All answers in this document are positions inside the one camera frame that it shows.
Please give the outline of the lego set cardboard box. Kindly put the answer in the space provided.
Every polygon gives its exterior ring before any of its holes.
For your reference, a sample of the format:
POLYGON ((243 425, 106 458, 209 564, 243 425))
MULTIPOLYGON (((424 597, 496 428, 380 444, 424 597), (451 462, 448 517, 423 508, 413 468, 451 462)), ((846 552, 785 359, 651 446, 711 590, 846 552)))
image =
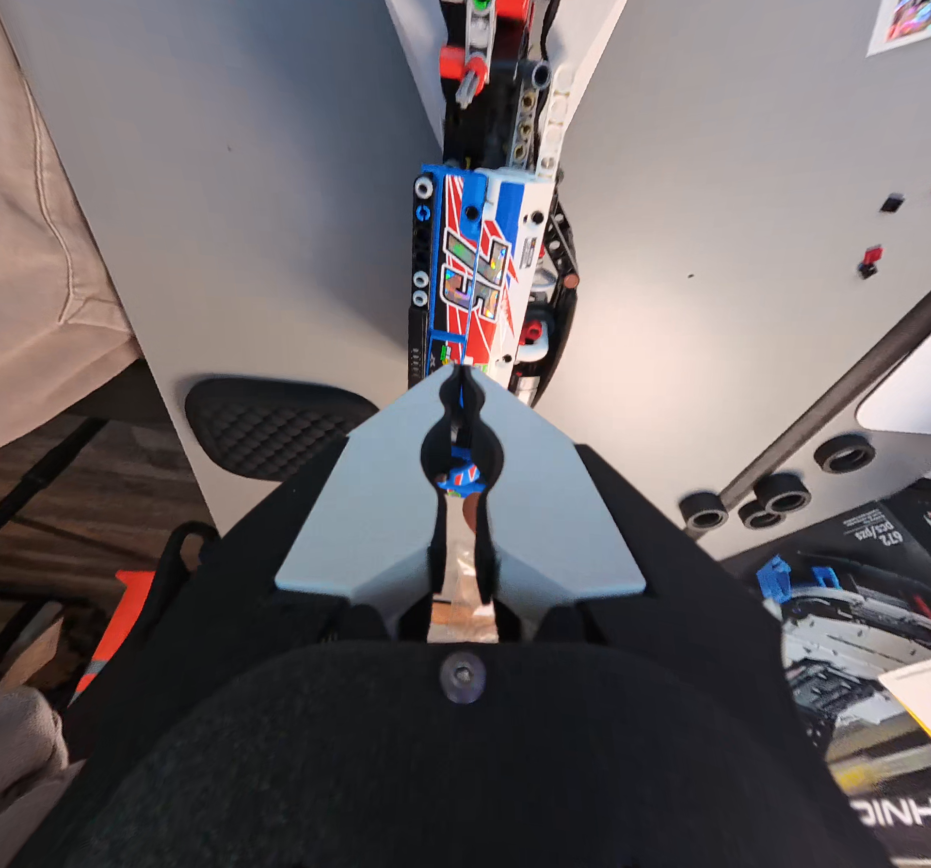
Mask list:
POLYGON ((725 559, 782 631, 809 740, 897 866, 929 866, 929 726, 883 682, 929 666, 930 483, 725 559))

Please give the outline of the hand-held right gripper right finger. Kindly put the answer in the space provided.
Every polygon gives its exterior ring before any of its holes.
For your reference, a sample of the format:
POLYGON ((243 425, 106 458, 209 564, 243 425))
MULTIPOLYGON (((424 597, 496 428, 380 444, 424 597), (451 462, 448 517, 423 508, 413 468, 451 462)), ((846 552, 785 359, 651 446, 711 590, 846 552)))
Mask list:
POLYGON ((646 580, 575 443, 486 373, 467 368, 472 459, 485 484, 475 567, 508 636, 558 607, 643 595, 646 580))

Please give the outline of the person's beige sweatshirt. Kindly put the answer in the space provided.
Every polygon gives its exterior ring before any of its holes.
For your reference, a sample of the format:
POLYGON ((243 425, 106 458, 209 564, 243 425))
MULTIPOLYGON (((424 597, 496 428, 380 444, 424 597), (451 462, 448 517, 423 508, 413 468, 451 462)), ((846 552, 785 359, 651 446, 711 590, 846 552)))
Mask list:
POLYGON ((1 445, 142 356, 39 105, 1 31, 1 445))

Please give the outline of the blue white lego race car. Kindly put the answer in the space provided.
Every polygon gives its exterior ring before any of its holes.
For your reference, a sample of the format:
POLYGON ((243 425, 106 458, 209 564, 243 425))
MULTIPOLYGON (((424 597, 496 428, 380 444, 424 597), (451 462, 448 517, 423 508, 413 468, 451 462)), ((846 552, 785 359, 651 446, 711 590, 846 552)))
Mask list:
POLYGON ((439 1, 442 158, 413 185, 410 306, 429 308, 427 376, 474 367, 534 407, 562 359, 580 280, 562 153, 544 154, 556 2, 439 1))

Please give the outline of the orange traffic cone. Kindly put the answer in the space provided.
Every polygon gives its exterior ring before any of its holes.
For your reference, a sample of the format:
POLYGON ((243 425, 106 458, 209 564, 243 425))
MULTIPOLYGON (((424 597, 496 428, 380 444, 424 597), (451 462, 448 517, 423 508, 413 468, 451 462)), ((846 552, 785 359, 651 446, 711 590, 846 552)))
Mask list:
POLYGON ((112 660, 139 619, 155 578, 154 571, 119 570, 115 578, 123 586, 118 605, 93 651, 69 702, 72 706, 112 660))

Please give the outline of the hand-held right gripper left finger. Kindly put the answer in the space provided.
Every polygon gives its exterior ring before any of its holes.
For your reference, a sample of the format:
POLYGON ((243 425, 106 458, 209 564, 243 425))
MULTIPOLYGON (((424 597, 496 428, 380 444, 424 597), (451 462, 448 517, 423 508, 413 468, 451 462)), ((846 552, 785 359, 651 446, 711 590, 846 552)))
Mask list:
POLYGON ((442 425, 447 365, 350 432, 274 584, 371 606, 387 629, 433 594, 428 550, 439 500, 422 450, 442 425))

